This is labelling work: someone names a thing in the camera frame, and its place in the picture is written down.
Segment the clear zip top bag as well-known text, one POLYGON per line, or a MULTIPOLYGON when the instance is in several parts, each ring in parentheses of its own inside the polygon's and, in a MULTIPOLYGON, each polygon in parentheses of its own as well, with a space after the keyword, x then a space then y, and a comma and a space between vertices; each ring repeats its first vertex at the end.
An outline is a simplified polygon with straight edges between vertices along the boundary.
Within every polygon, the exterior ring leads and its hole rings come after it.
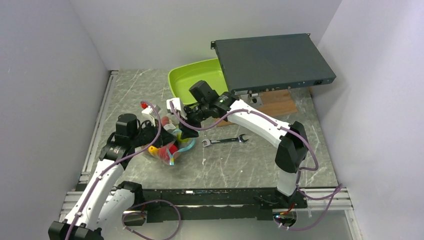
POLYGON ((182 139, 182 130, 174 125, 168 116, 163 116, 160 122, 162 126, 160 136, 147 151, 152 157, 162 160, 166 165, 174 166, 181 154, 194 147, 196 139, 182 139))

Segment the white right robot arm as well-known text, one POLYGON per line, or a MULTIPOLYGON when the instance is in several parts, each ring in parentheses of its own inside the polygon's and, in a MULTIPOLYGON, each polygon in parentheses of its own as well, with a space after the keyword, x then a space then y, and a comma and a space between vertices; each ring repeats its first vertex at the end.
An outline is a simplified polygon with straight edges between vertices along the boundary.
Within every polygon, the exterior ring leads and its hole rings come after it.
POLYGON ((305 127, 298 121, 287 123, 270 117, 227 91, 218 94, 204 80, 195 83, 189 92, 195 99, 191 105, 184 105, 178 97, 166 103, 168 112, 180 121, 182 139, 198 137, 204 130, 202 122, 209 118, 217 123, 237 124, 262 137, 277 149, 276 203, 282 208, 289 207, 295 201, 300 165, 310 149, 305 127))

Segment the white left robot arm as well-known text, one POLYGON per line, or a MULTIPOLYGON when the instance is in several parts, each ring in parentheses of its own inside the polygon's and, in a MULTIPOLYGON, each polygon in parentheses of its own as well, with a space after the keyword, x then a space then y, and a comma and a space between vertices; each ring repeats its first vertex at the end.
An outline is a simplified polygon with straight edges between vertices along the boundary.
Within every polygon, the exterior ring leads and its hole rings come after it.
POLYGON ((102 240, 108 221, 127 209, 137 210, 144 201, 139 183, 123 181, 111 200, 107 200, 115 182, 136 155, 135 149, 157 144, 164 129, 158 117, 141 122, 133 113, 120 115, 106 145, 102 148, 94 174, 80 198, 61 221, 48 229, 51 240, 102 240))

